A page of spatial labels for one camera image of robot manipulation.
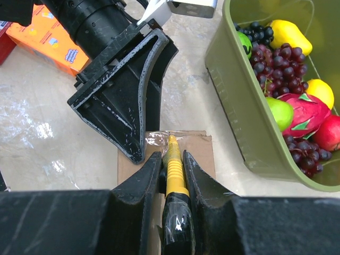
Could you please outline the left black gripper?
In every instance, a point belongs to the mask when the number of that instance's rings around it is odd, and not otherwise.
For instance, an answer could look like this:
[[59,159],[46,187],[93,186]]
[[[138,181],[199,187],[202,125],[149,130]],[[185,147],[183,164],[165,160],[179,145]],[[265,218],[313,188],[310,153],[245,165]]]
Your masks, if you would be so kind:
[[177,52],[155,20],[131,23],[76,75],[76,93],[67,103],[139,164],[146,157],[146,132],[160,130],[163,78]]

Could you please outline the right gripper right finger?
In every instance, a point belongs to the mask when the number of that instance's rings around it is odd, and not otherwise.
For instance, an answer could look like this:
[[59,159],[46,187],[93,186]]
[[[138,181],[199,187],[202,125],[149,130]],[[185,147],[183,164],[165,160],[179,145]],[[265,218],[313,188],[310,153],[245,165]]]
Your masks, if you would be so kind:
[[187,150],[183,164],[189,189],[196,254],[240,254],[236,195],[207,174]]

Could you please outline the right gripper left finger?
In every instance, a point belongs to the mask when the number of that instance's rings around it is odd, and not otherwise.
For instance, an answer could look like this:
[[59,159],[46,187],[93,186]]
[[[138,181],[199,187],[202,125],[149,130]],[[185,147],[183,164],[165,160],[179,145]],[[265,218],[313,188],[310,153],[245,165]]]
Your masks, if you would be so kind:
[[144,165],[113,190],[112,254],[159,254],[162,155],[154,152]]

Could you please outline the yellow black utility knife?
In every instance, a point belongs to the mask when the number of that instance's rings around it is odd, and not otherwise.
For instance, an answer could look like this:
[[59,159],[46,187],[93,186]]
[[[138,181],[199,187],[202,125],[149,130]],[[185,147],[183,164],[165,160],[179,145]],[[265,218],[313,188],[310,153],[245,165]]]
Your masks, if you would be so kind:
[[165,154],[166,188],[162,214],[161,254],[194,254],[195,237],[190,194],[186,187],[179,144],[168,137]]

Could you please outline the brown cardboard express box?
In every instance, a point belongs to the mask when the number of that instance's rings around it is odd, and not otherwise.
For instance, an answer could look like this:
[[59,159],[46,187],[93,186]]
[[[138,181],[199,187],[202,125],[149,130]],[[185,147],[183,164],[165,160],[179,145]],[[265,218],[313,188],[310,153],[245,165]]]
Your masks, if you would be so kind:
[[[164,156],[168,148],[168,136],[176,136],[180,151],[187,150],[192,154],[201,168],[211,177],[215,177],[215,162],[212,137],[206,131],[155,131],[146,133],[146,159],[155,151],[160,151]],[[117,183],[121,184],[137,172],[144,163],[133,164],[122,152],[117,157]],[[151,221],[148,227],[146,251],[142,254],[161,254],[162,214],[165,204],[165,195],[158,191],[154,195],[154,201],[149,206],[151,209]]]

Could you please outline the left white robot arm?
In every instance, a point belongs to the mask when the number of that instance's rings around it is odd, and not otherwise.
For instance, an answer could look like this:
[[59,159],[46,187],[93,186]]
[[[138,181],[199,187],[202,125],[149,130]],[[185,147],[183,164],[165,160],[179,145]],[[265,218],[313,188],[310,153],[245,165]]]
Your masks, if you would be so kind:
[[67,103],[130,159],[145,159],[160,126],[162,83],[177,48],[156,20],[134,21],[124,1],[43,1],[90,58]]

